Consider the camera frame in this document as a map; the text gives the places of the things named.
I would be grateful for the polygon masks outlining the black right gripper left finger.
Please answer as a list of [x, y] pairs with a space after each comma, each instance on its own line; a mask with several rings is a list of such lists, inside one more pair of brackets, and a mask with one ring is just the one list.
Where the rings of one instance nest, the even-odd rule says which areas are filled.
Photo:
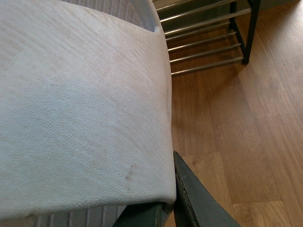
[[161, 227], [162, 203], [128, 205], [113, 224], [114, 227]]

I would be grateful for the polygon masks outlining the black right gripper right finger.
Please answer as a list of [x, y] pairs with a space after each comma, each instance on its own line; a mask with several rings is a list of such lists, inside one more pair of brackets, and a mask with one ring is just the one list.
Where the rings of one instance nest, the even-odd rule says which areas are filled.
[[173, 152], [177, 198], [177, 227], [238, 227], [239, 224], [211, 196], [178, 152]]

